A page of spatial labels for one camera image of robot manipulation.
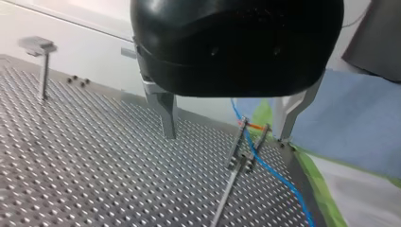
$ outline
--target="perforated metal table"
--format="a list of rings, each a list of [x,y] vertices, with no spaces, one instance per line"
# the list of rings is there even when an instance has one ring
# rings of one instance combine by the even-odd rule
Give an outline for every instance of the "perforated metal table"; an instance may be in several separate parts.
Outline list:
[[[41,102],[37,66],[0,57],[1,226],[210,225],[230,175],[231,131],[186,113],[177,139],[166,140],[143,101],[67,84],[54,71]],[[290,149],[270,143],[260,155],[303,191],[325,226]],[[219,226],[307,222],[292,193],[257,166],[240,175]]]

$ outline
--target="light blue cloth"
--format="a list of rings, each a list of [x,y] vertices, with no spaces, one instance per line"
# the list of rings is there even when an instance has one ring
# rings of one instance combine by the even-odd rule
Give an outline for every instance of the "light blue cloth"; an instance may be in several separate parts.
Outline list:
[[[401,86],[329,70],[292,138],[322,156],[401,178]]]

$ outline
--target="red wire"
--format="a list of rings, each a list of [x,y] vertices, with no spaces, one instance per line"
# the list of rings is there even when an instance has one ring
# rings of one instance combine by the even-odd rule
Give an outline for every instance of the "red wire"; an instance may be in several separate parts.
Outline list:
[[[255,124],[253,124],[253,123],[248,123],[247,125],[248,125],[249,127],[253,128],[253,129],[260,130],[260,131],[262,131],[263,129],[265,129],[265,127],[262,127],[262,126],[260,126],[260,125],[255,125]]]

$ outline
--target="metal rod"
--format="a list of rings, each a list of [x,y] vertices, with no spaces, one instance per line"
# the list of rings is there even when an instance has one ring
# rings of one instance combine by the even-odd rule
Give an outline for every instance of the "metal rod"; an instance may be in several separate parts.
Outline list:
[[[263,144],[263,142],[266,140],[266,135],[270,131],[270,125],[267,124],[265,128],[262,131],[262,135],[260,135],[259,139],[254,143],[253,147],[256,150],[259,150],[260,146]]]
[[[241,119],[241,126],[239,128],[238,134],[235,137],[235,141],[233,142],[233,146],[231,147],[230,153],[228,155],[228,159],[225,163],[225,167],[229,167],[230,166],[230,162],[231,162],[231,157],[235,156],[236,151],[239,149],[239,146],[242,142],[242,134],[244,133],[245,127],[248,124],[248,118],[246,117],[242,117]]]
[[[210,225],[210,227],[218,226],[218,221],[220,220],[221,213],[223,212],[224,206],[228,200],[228,197],[230,196],[231,189],[233,188],[236,176],[238,175],[239,170],[241,169],[241,166],[242,166],[242,162],[236,163],[235,169],[231,173],[230,180],[227,183],[227,187],[224,191],[223,197],[221,198],[220,204],[218,205],[218,210],[215,213],[215,217],[213,218],[213,221],[212,221],[212,224]]]
[[[47,76],[49,69],[49,54],[44,54],[43,64],[41,68],[41,74],[39,78],[39,93],[38,97],[40,99],[46,98],[46,86],[47,86]]]

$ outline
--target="blue cable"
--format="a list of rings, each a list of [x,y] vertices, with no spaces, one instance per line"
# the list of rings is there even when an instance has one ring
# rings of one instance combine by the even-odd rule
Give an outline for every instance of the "blue cable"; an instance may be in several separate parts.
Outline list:
[[[239,113],[238,109],[236,108],[233,99],[231,98],[231,105],[233,106],[236,118],[238,120],[241,120],[241,114]],[[298,202],[301,204],[302,209],[305,213],[307,222],[309,223],[310,227],[315,227],[315,223],[313,222],[312,217],[310,216],[309,211],[307,210],[306,204],[304,202],[304,198],[302,197],[301,193],[297,190],[297,188],[290,183],[289,181],[287,181],[283,176],[281,176],[278,172],[276,172],[272,167],[270,167],[269,165],[267,165],[261,158],[259,158],[259,156],[257,156],[257,152],[254,149],[253,146],[253,141],[251,138],[250,133],[248,132],[248,130],[245,128],[245,138],[248,141],[248,145],[251,148],[251,151],[253,153],[254,158],[256,159],[256,161],[262,165],[262,167],[264,167],[269,173],[271,173],[271,175],[273,175],[274,177],[276,177],[278,180],[280,180],[284,185],[286,185],[291,191],[292,193],[295,195],[295,197],[298,199]]]

